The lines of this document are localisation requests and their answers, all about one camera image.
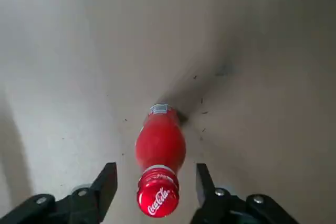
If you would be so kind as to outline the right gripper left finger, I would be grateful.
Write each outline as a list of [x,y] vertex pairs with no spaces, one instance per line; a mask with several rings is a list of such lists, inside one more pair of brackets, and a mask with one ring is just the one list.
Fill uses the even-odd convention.
[[51,194],[33,195],[1,217],[1,223],[101,223],[117,188],[117,164],[106,163],[89,187],[61,200]]

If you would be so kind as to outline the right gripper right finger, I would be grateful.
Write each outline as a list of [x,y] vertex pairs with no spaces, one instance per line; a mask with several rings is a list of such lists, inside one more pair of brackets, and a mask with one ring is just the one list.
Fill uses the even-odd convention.
[[296,223],[275,200],[251,194],[245,200],[216,187],[207,165],[196,164],[196,192],[200,207],[190,223]]

